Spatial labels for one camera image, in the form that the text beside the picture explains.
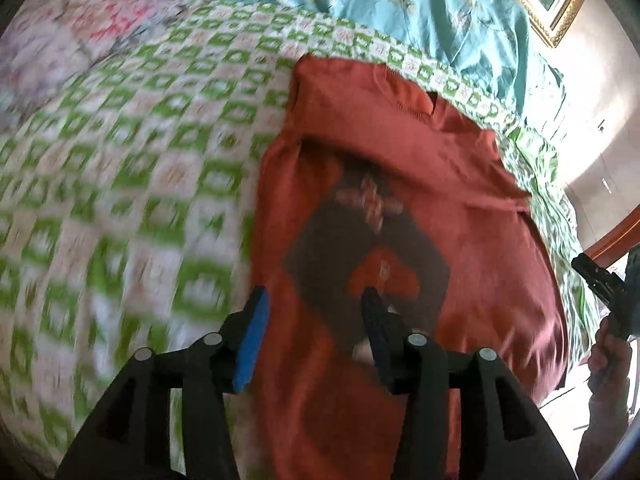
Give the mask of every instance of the bedsheet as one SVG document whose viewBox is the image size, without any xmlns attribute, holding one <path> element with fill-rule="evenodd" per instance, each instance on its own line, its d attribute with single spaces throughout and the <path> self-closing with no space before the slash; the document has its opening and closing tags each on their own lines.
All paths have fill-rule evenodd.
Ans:
<svg viewBox="0 0 640 480">
<path fill-rule="evenodd" d="M 58 462 L 136 348 L 184 348 L 244 304 L 260 157 L 305 52 L 385 63 L 496 131 L 505 167 L 532 195 L 570 366 L 588 350 L 596 305 L 570 267 L 580 245 L 545 139 L 452 68 L 369 27 L 267 2 L 200 2 L 0 136 L 0 413 L 23 443 Z M 236 402 L 248 478 L 260 451 Z M 179 432 L 177 416 L 176 460 Z"/>
<path fill-rule="evenodd" d="M 271 1 L 362 23 L 453 67 L 550 139 L 564 118 L 562 75 L 529 41 L 517 0 Z"/>
</svg>

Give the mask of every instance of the green and white checkered blanket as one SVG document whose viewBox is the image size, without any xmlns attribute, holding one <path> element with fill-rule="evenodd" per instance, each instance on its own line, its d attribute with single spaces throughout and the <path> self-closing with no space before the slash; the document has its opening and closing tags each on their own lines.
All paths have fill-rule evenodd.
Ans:
<svg viewBox="0 0 640 480">
<path fill-rule="evenodd" d="M 596 305 L 570 269 L 580 246 L 541 136 L 450 68 L 367 27 L 210 2 L 69 82 L 0 138 L 0 413 L 19 440 L 59 461 L 135 348 L 184 348 L 244 304 L 258 165 L 305 52 L 386 63 L 496 131 L 505 167 L 532 194 L 570 365 L 587 351 Z M 259 456 L 250 427 L 234 424 L 245 473 Z"/>
</svg>

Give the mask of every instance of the metal pin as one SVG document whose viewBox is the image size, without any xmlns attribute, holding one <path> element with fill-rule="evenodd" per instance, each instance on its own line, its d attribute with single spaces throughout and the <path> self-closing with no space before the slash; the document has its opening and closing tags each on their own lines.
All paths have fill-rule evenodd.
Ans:
<svg viewBox="0 0 640 480">
<path fill-rule="evenodd" d="M 146 361 L 153 355 L 151 348 L 138 348 L 133 357 L 136 358 L 136 361 Z"/>
<path fill-rule="evenodd" d="M 210 332 L 202 338 L 202 341 L 207 346 L 215 346 L 222 343 L 222 336 L 218 332 Z"/>
<path fill-rule="evenodd" d="M 485 361 L 495 361 L 496 358 L 498 357 L 498 354 L 495 353 L 490 348 L 482 348 L 479 354 L 480 354 L 480 357 Z"/>
<path fill-rule="evenodd" d="M 427 338 L 417 332 L 411 334 L 406 340 L 411 346 L 425 346 L 427 344 Z"/>
</svg>

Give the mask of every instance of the human hand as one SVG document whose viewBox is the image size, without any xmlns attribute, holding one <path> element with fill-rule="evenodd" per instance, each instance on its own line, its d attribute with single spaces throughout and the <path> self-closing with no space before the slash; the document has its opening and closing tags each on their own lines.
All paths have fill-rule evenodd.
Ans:
<svg viewBox="0 0 640 480">
<path fill-rule="evenodd" d="M 631 366 L 631 345 L 610 333 L 609 316 L 602 320 L 600 329 L 596 332 L 596 344 L 591 347 L 588 360 L 591 376 L 605 370 L 597 390 L 593 393 L 594 400 L 604 401 L 616 405 L 624 402 L 628 396 L 629 367 Z"/>
</svg>

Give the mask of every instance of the person's arm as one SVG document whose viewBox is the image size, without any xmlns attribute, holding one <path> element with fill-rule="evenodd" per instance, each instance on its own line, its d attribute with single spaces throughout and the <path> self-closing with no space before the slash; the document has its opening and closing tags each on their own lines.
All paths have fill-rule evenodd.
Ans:
<svg viewBox="0 0 640 480">
<path fill-rule="evenodd" d="M 596 374 L 607 367 L 608 355 L 616 360 L 609 367 L 600 387 L 589 401 L 590 421 L 580 443 L 575 471 L 580 480 L 590 480 L 606 462 L 628 428 L 626 400 L 629 393 L 629 367 L 631 346 L 627 341 L 613 337 L 609 332 L 609 319 L 605 318 L 596 333 L 596 344 L 591 348 L 589 370 Z M 616 480 L 636 480 L 640 455 L 632 458 Z"/>
</svg>

